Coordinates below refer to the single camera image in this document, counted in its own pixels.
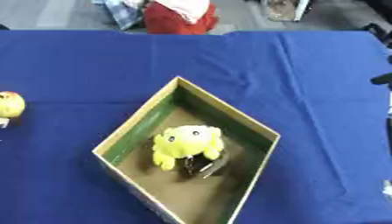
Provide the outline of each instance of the floor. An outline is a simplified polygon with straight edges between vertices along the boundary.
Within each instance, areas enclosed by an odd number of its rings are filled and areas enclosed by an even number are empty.
[[[299,23],[268,20],[258,2],[212,1],[220,16],[220,23],[212,34],[259,30],[350,30],[369,22],[392,30],[391,24],[357,0],[318,0]],[[1,0],[0,23],[11,29],[116,29],[110,15],[101,6],[91,4],[91,0]]]

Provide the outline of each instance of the blue tablecloth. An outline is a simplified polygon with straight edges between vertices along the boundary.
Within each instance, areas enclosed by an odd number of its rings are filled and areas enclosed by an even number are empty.
[[[0,32],[0,90],[28,102],[0,130],[0,223],[161,223],[91,150],[176,75],[282,135],[236,223],[391,223],[388,91],[368,81],[391,68],[365,32]]]

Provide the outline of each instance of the yellow plush toy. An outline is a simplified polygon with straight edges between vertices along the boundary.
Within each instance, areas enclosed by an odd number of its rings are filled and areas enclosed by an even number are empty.
[[[0,92],[0,117],[12,118],[25,110],[25,100],[17,93]]]
[[[217,159],[224,144],[221,130],[202,125],[186,125],[169,128],[154,137],[154,164],[163,171],[174,168],[177,158],[189,158],[203,153],[211,160]]]

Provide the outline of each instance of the cardboard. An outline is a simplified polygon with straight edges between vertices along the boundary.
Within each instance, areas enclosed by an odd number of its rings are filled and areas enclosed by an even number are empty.
[[[168,127],[222,129],[230,161],[221,175],[183,179],[152,163],[151,138]],[[168,223],[232,223],[279,134],[180,77],[152,96],[93,153],[109,173]]]

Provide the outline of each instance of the red cloth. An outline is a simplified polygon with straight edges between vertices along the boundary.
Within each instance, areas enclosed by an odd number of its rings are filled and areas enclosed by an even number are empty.
[[[175,11],[154,2],[144,11],[144,23],[148,33],[204,34],[213,29],[218,21],[214,12],[215,6],[210,4],[206,14],[196,24],[190,24]]]

